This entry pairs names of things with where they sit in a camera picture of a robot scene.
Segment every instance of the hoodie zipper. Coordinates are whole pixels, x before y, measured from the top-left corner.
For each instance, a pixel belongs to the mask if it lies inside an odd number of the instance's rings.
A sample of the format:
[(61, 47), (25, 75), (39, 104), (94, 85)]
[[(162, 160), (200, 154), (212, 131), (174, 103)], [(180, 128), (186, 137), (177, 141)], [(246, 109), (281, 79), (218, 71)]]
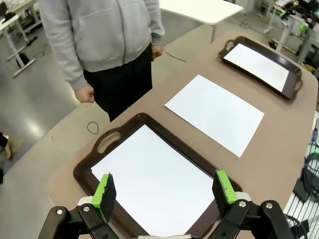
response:
[(119, 12), (120, 12), (120, 17), (121, 17), (121, 24), (122, 24), (122, 35), (123, 35), (123, 39), (124, 39), (124, 54), (123, 54), (123, 64), (125, 64), (125, 57), (126, 57), (126, 38), (125, 38), (125, 33), (124, 33), (124, 18), (123, 18), (123, 12), (122, 12), (122, 9), (121, 9), (121, 6), (120, 6), (120, 3), (119, 3), (119, 0), (115, 0), (117, 6), (118, 6), (118, 9), (119, 9)]

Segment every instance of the black pants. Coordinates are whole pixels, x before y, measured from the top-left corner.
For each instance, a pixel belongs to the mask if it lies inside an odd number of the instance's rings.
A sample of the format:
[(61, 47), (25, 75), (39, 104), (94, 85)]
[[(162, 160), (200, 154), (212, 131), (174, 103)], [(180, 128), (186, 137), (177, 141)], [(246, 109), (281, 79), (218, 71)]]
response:
[(0, 132), (0, 147), (4, 148), (8, 144), (8, 139)]
[(123, 113), (152, 88), (151, 46), (134, 61), (84, 77), (94, 89), (95, 102), (109, 114), (110, 121)]

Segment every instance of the dark serving tray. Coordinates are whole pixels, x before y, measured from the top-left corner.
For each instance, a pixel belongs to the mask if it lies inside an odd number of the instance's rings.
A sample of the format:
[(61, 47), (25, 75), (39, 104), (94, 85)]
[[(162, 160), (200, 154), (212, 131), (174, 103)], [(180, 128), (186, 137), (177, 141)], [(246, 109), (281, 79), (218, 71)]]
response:
[[(249, 47), (250, 49), (262, 54), (263, 56), (267, 57), (268, 59), (276, 62), (280, 66), (284, 67), (289, 71), (288, 77), (286, 80), (286, 83), (284, 85), (284, 88), (282, 91), (279, 91), (272, 86), (270, 86), (268, 83), (264, 82), (262, 79), (258, 78), (254, 74), (246, 71), (245, 69), (241, 68), (240, 66), (228, 61), (225, 59), (225, 56), (237, 45), (242, 44), (246, 47)], [(221, 58), (221, 60), (236, 69), (240, 70), (241, 72), (249, 75), (250, 77), (256, 79), (272, 91), (276, 92), (281, 97), (285, 98), (286, 100), (294, 100), (297, 97), (298, 91), (301, 89), (303, 82), (301, 79), (302, 72), (301, 69), (293, 64), (292, 62), (288, 61), (284, 57), (280, 56), (276, 52), (266, 48), (265, 46), (252, 41), (244, 36), (239, 36), (234, 40), (228, 40), (225, 44), (225, 47), (218, 53), (218, 56)]]
[[(99, 181), (91, 172), (91, 167), (101, 161), (106, 155), (112, 152), (116, 147), (129, 138), (143, 125), (147, 125), (155, 132), (162, 140), (169, 144), (173, 149), (179, 152), (182, 156), (196, 165), (202, 171), (206, 172), (213, 178), (216, 167), (208, 162), (205, 158), (195, 152), (187, 144), (177, 138), (174, 134), (160, 125), (157, 121), (145, 113), (135, 115), (124, 125), (118, 128), (111, 129), (105, 132), (94, 144), (92, 151), (76, 165), (73, 171), (74, 178), (82, 187), (87, 195), (93, 195), (99, 184)], [(103, 153), (98, 152), (98, 147), (102, 141), (111, 137), (113, 134), (120, 134), (120, 138), (111, 142)], [(231, 184), (235, 191), (242, 191), (241, 187), (231, 180)], [(219, 212), (215, 200), (208, 206), (206, 211), (200, 216), (196, 223), (187, 231), (186, 234), (202, 237), (219, 217)], [(125, 211), (124, 208), (116, 201), (111, 216), (121, 227), (133, 238), (137, 236), (148, 235), (148, 233)]]

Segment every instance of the hoodie cuff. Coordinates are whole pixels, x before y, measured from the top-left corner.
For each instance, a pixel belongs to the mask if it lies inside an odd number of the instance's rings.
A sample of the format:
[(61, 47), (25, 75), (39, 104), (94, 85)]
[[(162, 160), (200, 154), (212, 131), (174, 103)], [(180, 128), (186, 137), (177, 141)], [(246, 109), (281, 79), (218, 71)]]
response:
[(152, 46), (160, 46), (162, 37), (152, 35), (151, 45)]
[(81, 76), (77, 80), (69, 81), (69, 84), (74, 91), (78, 91), (87, 84), (87, 81), (85, 80), (84, 76)]

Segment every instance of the sleeve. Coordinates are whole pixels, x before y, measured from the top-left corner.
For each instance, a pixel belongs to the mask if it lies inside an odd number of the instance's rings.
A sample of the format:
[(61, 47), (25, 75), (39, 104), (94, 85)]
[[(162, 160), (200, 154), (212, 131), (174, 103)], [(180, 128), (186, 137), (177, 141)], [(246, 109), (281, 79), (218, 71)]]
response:
[(76, 54), (71, 16), (66, 0), (38, 0), (41, 20), (65, 80), (77, 91), (86, 85)]
[(150, 28), (152, 30), (151, 44), (154, 46), (161, 45), (161, 40), (165, 35), (165, 30), (161, 24), (160, 17), (160, 1), (159, 0), (144, 0), (146, 7), (149, 10), (151, 23)]

